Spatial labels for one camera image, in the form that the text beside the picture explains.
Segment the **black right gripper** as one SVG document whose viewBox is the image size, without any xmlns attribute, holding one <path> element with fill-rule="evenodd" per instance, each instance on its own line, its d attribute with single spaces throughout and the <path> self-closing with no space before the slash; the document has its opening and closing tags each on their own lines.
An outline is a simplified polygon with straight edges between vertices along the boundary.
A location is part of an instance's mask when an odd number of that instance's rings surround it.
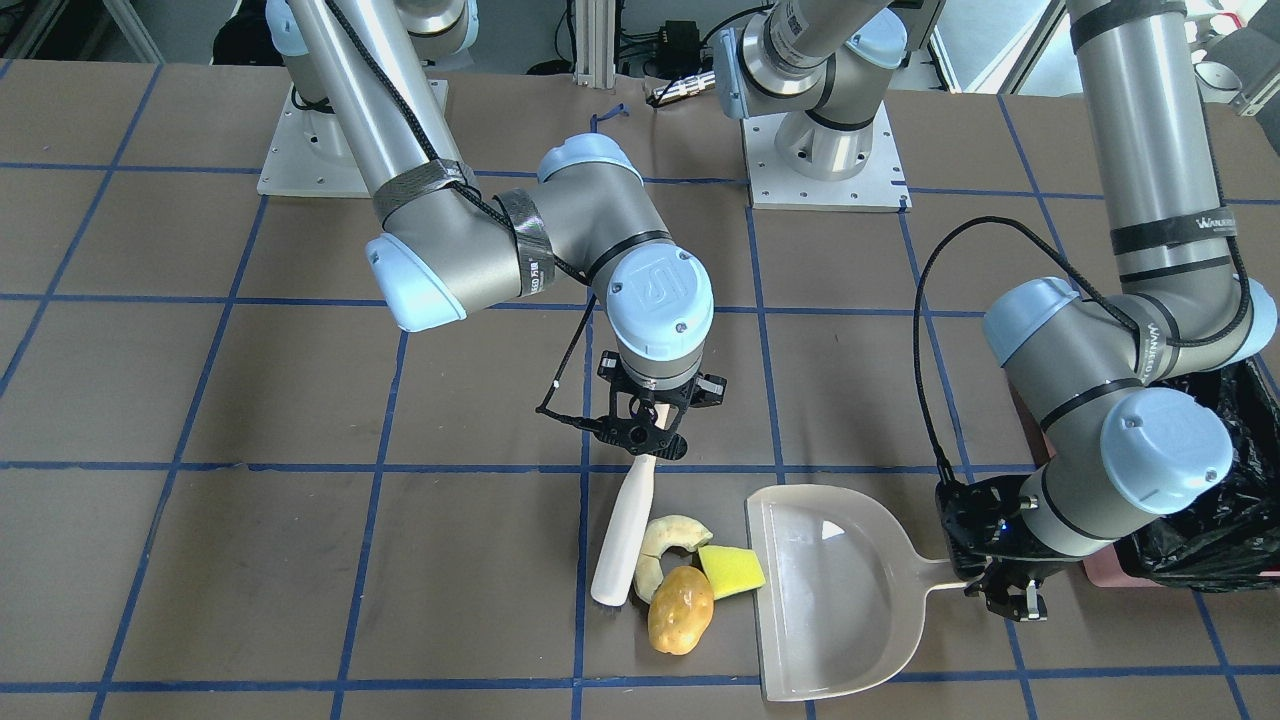
<svg viewBox="0 0 1280 720">
<path fill-rule="evenodd" d="M 690 407 L 714 407 L 723 402 L 728 382 L 719 375 L 695 372 L 686 382 L 655 389 L 636 382 L 616 351 L 603 351 L 598 375 L 611 384 L 608 416 L 600 418 L 596 439 L 625 448 L 628 454 L 653 454 L 678 461 L 689 451 L 687 441 L 676 430 L 659 428 L 657 413 L 640 413 L 641 404 L 666 404 L 673 410 L 669 421 L 678 421 Z"/>
</svg>

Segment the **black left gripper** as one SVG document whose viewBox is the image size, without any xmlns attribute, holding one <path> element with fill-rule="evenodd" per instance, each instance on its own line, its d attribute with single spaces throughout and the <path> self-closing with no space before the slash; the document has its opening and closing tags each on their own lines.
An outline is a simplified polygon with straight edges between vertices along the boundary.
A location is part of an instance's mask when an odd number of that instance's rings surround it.
<svg viewBox="0 0 1280 720">
<path fill-rule="evenodd" d="M 1000 588 L 998 573 L 986 571 L 995 560 L 1041 559 L 1041 543 L 1020 519 L 1025 477 L 993 477 L 972 484 L 940 480 L 936 507 L 956 577 L 964 594 L 986 594 L 988 611 L 1015 623 L 1039 623 L 1048 612 L 1039 582 Z"/>
</svg>

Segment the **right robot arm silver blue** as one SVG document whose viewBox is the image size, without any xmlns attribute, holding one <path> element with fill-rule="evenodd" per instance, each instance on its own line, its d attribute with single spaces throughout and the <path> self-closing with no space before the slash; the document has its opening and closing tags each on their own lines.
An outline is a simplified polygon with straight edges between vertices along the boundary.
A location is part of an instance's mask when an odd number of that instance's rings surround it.
<svg viewBox="0 0 1280 720">
<path fill-rule="evenodd" d="M 599 368 L 611 406 L 556 420 L 635 456 L 681 459 L 684 414 L 724 395 L 724 379 L 700 370 L 713 288 L 620 145 L 576 135 L 543 158 L 535 188 L 484 199 L 424 70 L 472 44 L 475 3 L 269 1 L 265 14 L 296 97 L 335 117 L 371 195 L 381 233 L 365 254 L 398 327 L 577 281 L 617 341 Z"/>
</svg>

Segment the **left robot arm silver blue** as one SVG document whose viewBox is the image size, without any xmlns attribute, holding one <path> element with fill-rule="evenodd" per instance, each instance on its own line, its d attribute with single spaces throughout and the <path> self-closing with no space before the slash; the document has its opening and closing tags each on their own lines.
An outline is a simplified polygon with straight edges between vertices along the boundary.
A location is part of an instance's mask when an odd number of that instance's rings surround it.
<svg viewBox="0 0 1280 720">
<path fill-rule="evenodd" d="M 1046 616 L 1046 578 L 1229 473 L 1219 416 L 1160 382 L 1239 363 L 1277 324 L 1222 195 L 1185 3 L 1070 1 L 1068 14 L 1121 291 L 1101 295 L 1033 234 L 1062 277 L 1028 281 L 986 313 L 995 359 L 1055 448 L 1032 474 L 961 483 L 918 397 L 955 573 L 968 596 L 1016 621 Z"/>
</svg>

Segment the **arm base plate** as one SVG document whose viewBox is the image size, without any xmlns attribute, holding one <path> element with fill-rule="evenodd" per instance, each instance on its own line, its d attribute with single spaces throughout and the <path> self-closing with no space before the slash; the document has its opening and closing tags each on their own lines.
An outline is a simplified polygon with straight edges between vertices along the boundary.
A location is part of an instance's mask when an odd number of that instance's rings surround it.
<svg viewBox="0 0 1280 720">
<path fill-rule="evenodd" d="M 869 126 L 836 131 L 804 111 L 741 120 L 751 205 L 801 211 L 913 206 L 884 105 Z"/>
<path fill-rule="evenodd" d="M 337 115 L 301 106 L 296 87 L 285 94 L 257 182 L 262 196 L 370 199 Z"/>
</svg>

